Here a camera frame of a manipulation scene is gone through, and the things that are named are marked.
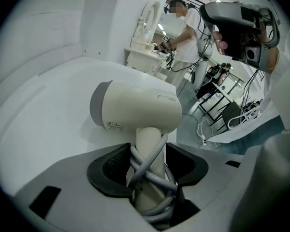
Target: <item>white hair dryer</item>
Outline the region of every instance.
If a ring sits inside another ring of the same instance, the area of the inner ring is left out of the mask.
[[[170,92],[134,84],[102,82],[90,101],[93,121],[106,129],[136,130],[136,149],[145,160],[161,144],[162,134],[174,131],[182,116],[178,97]],[[151,164],[152,171],[165,179],[163,150]],[[165,195],[150,182],[138,183],[135,208],[144,211],[157,206]]]

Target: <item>gray cable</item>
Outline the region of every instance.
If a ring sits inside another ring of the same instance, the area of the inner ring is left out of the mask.
[[[137,151],[134,145],[132,145],[130,148],[132,153],[130,163],[135,170],[135,174],[132,177],[128,187],[135,189],[136,184],[142,178],[144,178],[152,182],[158,188],[161,188],[161,190],[167,191],[166,196],[161,203],[151,209],[140,212],[144,219],[149,223],[157,223],[169,220],[173,214],[174,204],[172,204],[172,201],[174,200],[177,191],[177,185],[172,175],[172,172],[165,164],[165,172],[169,179],[169,181],[167,181],[157,176],[153,172],[153,169],[150,167],[152,162],[156,159],[156,157],[163,149],[167,139],[167,134],[163,135],[156,149],[154,149],[150,153],[146,160],[143,160],[142,155]]]
[[[168,134],[164,134],[158,143],[155,150],[153,150],[150,155],[146,158],[146,160],[142,163],[139,169],[135,172],[134,176],[132,177],[131,181],[128,184],[128,187],[131,189],[135,189],[137,183],[142,179],[143,175],[150,167],[150,165],[154,162],[157,156],[160,154],[161,150],[163,149],[166,141],[168,140]]]

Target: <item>white cloth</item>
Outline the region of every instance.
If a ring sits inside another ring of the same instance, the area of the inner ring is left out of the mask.
[[[185,62],[181,62],[181,61],[174,61],[174,63],[172,64],[172,70],[174,71],[178,71],[181,70],[183,68],[185,68],[184,70],[181,70],[179,72],[173,72],[172,70],[170,70],[167,78],[166,78],[166,82],[169,84],[172,84],[176,87],[176,89],[178,89],[181,81],[183,80],[185,73],[187,72],[187,70],[189,68],[186,68],[190,65],[192,65],[194,63],[185,63]]]
[[[267,121],[279,116],[277,109],[275,108],[271,98],[269,96],[269,91],[275,86],[275,84],[279,81],[279,79],[283,76],[284,73],[290,67],[290,56],[286,53],[279,51],[279,60],[275,69],[271,74],[265,73],[264,79],[264,99],[260,104],[259,110],[262,114],[250,121],[243,123],[242,125],[238,126],[237,128],[217,135],[215,137],[211,137],[208,141],[216,142],[216,143],[230,143],[234,140],[240,139],[260,125],[266,123]]]
[[[201,37],[200,31],[204,29],[204,23],[200,20],[200,14],[196,9],[188,9],[181,34],[189,26],[194,29],[194,35],[192,38],[177,44],[175,60],[186,63],[195,63],[199,60],[197,39]]]

